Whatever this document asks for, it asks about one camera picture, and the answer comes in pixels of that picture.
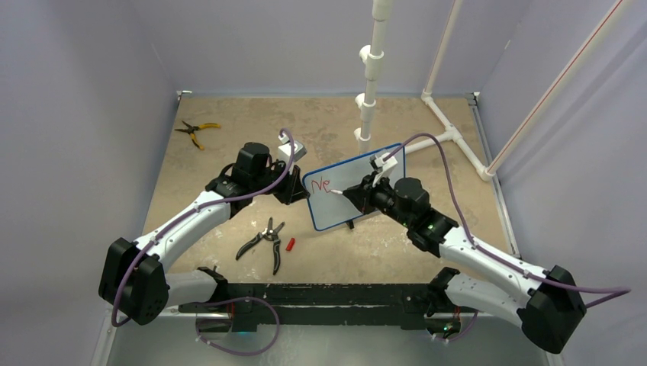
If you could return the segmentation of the blue framed whiteboard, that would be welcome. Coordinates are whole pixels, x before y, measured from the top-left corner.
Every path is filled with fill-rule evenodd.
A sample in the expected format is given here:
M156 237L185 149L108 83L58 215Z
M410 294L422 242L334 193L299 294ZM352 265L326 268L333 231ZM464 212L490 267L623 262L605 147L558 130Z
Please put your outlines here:
M397 147L396 143L384 146L304 175L302 184L310 194L307 204L316 231L328 230L364 216L347 198L336 192L359 184L363 177L373 172L370 163L373 156L382 156Z

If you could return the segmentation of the red marker cap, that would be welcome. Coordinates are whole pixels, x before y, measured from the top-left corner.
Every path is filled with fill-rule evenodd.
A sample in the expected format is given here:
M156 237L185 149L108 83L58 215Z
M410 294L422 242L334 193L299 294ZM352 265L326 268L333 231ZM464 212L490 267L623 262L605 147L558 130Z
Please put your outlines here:
M295 245L295 242L296 242L295 238L291 238L291 239L289 240L289 242L288 242L288 244L287 244L287 246L286 246L285 250L286 250L287 252L290 252L290 251L293 249L293 247L294 247L294 245Z

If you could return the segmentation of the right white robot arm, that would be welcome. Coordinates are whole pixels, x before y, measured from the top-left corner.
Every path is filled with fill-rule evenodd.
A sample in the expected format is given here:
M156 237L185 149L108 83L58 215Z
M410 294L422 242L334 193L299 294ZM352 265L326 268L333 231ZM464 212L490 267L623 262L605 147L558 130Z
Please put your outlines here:
M378 211L404 226L419 250L484 277L478 281L456 273L431 286L428 299L438 310L454 304L498 316L552 354L562 352L587 313L570 271L530 264L469 237L465 227L432 208L417 178L401 178L393 185L381 178L375 184L367 175L342 194L361 213Z

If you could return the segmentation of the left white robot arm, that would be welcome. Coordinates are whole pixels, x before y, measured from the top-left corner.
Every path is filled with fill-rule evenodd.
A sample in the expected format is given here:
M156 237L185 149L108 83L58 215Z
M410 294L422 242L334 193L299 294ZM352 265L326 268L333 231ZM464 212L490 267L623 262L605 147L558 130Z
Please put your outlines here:
M298 141L286 142L273 159L269 148L248 142L182 211L134 241L116 239L108 247L98 295L139 325L151 323L167 307L200 303L217 312L227 304L226 281L215 270L169 274L168 270L198 240L234 218L261 194L289 205L309 196L296 162L307 153Z

